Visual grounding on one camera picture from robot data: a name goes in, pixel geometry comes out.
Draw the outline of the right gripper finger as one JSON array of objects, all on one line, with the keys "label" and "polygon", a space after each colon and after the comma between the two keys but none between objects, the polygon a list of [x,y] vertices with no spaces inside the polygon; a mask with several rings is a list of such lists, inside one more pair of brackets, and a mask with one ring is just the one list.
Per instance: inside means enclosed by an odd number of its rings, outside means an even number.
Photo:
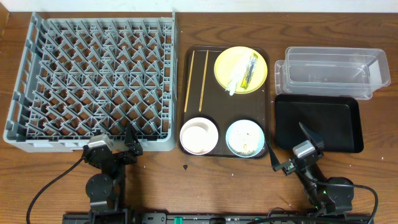
[{"label": "right gripper finger", "polygon": [[315,149],[324,149],[324,141],[320,135],[308,129],[301,122],[299,122],[299,126],[302,132],[304,133],[305,137],[312,143]]},{"label": "right gripper finger", "polygon": [[272,168],[277,168],[280,165],[280,162],[277,158],[277,156],[275,155],[273,149],[271,148],[271,145],[268,143],[267,140],[265,140],[265,144],[268,148],[269,151],[269,156],[270,156],[270,160],[271,160],[271,166]]}]

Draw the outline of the light blue bowl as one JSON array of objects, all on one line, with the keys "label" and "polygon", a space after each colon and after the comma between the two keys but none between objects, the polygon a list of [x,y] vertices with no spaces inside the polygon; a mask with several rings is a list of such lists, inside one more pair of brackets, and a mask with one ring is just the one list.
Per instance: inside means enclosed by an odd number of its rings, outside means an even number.
[{"label": "light blue bowl", "polygon": [[236,156],[250,158],[258,155],[265,146],[262,128],[254,121],[241,119],[232,123],[226,131],[226,145]]}]

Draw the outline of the pink bowl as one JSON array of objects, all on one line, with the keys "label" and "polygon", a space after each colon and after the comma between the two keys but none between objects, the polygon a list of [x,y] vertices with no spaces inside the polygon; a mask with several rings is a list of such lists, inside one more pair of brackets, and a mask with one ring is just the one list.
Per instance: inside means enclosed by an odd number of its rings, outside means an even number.
[{"label": "pink bowl", "polygon": [[196,156],[209,154],[218,143],[218,128],[210,119],[189,119],[180,130],[180,144],[184,151]]}]

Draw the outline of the white tissue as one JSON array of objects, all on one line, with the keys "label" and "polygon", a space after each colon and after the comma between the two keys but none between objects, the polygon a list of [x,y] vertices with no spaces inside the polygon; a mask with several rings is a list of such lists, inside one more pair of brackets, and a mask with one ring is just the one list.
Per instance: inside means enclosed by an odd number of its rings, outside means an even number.
[{"label": "white tissue", "polygon": [[229,92],[230,96],[233,96],[238,87],[241,88],[241,83],[243,80],[244,73],[246,71],[246,67],[249,63],[249,59],[251,56],[251,51],[245,51],[241,58],[238,60],[237,64],[234,66],[229,83],[227,84],[226,91]]}]

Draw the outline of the yellow plate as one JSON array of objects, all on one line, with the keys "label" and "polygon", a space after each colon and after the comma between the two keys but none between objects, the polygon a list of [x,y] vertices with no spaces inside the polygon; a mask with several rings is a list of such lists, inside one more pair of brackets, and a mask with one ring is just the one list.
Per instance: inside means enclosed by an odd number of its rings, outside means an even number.
[{"label": "yellow plate", "polygon": [[258,50],[254,50],[249,47],[230,47],[224,50],[216,59],[214,65],[214,74],[217,82],[226,90],[227,84],[229,83],[231,72],[242,54],[250,50],[251,53],[258,55],[257,65],[251,82],[246,90],[238,87],[235,94],[248,94],[259,89],[266,81],[268,75],[268,66],[265,58],[259,53]]}]

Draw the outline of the wooden chopstick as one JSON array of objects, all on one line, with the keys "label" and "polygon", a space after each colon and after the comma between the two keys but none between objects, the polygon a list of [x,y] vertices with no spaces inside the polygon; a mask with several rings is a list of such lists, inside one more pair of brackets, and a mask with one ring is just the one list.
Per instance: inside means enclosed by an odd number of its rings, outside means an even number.
[{"label": "wooden chopstick", "polygon": [[186,92],[185,105],[184,105],[184,111],[183,111],[184,113],[187,112],[187,106],[188,106],[188,101],[189,101],[189,93],[190,93],[190,84],[191,84],[191,80],[192,80],[192,70],[193,70],[194,58],[195,58],[195,51],[193,50],[191,61],[190,61],[190,67],[189,67],[187,92]]},{"label": "wooden chopstick", "polygon": [[203,78],[202,78],[201,92],[200,92],[200,103],[199,103],[199,107],[198,107],[199,112],[202,111],[202,106],[203,106],[203,97],[204,97],[204,91],[205,91],[206,73],[207,73],[207,66],[208,66],[208,55],[209,55],[209,50],[206,51],[206,57],[205,57],[205,64],[204,64]]}]

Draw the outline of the rice and shell scraps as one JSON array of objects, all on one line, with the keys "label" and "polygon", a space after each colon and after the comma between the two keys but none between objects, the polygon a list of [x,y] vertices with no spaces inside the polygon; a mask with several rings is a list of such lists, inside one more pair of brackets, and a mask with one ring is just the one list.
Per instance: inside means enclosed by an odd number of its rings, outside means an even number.
[{"label": "rice and shell scraps", "polygon": [[229,145],[237,154],[248,156],[257,150],[259,132],[255,128],[234,128],[229,137]]}]

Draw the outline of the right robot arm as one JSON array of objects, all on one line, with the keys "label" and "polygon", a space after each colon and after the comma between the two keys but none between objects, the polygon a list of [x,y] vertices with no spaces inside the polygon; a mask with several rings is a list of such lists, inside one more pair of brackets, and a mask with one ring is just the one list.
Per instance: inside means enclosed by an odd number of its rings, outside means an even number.
[{"label": "right robot arm", "polygon": [[324,142],[321,136],[299,123],[307,138],[293,148],[294,156],[280,163],[274,151],[269,149],[272,169],[281,170],[286,176],[295,174],[317,212],[315,215],[345,216],[353,209],[354,189],[344,177],[326,178],[317,162],[323,157]]}]

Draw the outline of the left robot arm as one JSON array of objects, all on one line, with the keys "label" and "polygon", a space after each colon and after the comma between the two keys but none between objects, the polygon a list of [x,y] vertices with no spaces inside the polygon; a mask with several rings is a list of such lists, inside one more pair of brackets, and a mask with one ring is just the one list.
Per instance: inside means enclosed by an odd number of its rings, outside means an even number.
[{"label": "left robot arm", "polygon": [[82,159],[99,169],[86,183],[90,198],[88,223],[135,223],[134,210],[125,205],[126,166],[135,164],[143,154],[142,146],[132,125],[128,125],[124,138],[124,150],[113,153],[114,144],[106,134],[93,136],[83,147]]}]

